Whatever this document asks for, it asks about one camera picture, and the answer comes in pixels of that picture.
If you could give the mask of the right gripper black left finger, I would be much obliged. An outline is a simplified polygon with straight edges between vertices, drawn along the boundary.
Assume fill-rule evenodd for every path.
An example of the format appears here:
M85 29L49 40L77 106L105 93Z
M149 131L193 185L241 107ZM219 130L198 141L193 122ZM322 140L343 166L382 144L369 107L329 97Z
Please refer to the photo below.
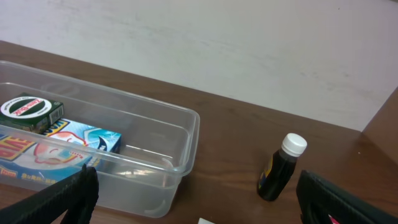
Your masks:
M62 223L89 224L99 198L96 169L83 165L77 173L30 197L1 209L1 224Z

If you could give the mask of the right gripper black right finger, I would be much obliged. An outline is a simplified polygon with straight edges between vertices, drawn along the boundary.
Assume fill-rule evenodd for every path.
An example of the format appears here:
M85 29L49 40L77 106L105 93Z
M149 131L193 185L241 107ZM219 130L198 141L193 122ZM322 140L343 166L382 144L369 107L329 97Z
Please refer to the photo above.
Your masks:
M341 224L397 224L397 217L307 170L300 173L296 194L303 224L331 223L329 215Z

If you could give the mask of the blue fever patch box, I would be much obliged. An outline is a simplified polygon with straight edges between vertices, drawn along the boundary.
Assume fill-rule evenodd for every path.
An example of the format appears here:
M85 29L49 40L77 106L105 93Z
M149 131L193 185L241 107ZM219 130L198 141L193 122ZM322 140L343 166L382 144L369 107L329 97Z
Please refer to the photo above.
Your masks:
M122 135L69 119L60 119L43 135L90 147L98 151L119 151ZM14 136L1 135L1 177L54 184L78 172L86 164L95 168L101 159L70 147L51 146Z

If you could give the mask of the green Zam-Buk ointment box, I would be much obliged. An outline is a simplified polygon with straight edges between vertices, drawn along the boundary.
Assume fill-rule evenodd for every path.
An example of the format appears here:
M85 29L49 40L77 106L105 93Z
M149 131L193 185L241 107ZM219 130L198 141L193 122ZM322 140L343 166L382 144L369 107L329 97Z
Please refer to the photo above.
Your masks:
M64 114L60 101L21 93L1 105L1 125L42 134Z

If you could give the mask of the clear plastic container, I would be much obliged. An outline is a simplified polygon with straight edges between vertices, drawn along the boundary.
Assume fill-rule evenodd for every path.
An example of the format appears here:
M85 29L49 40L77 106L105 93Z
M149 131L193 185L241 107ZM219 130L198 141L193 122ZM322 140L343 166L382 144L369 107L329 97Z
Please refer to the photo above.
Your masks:
M171 105L76 78L1 62L1 105L21 93L64 104L69 119L122 135L119 151L106 152L8 126L1 135L70 147L101 159L98 205L159 218L168 213L197 151L200 117ZM1 177L13 187L40 191L50 185Z

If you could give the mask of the red Panadol box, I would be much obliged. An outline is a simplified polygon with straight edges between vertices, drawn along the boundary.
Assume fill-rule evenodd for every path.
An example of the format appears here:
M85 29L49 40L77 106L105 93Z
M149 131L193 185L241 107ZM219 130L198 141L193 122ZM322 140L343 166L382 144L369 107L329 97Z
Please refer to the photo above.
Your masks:
M331 215L329 215L332 224L339 224Z

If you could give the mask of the dark bottle with white cap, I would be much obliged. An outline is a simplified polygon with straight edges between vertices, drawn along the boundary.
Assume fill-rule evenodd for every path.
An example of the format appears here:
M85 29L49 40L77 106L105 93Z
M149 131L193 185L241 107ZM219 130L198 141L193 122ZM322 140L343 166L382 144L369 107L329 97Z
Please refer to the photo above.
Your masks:
M298 134L288 133L261 173L258 195L268 201L275 201L294 173L297 159L307 148L307 141Z

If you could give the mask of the white Panadol box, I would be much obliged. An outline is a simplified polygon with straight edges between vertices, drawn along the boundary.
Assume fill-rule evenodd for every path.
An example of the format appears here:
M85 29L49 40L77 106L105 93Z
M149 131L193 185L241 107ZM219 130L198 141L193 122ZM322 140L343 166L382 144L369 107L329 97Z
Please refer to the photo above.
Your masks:
M198 224L214 224L214 223L210 222L208 220L205 220L204 218L199 218Z

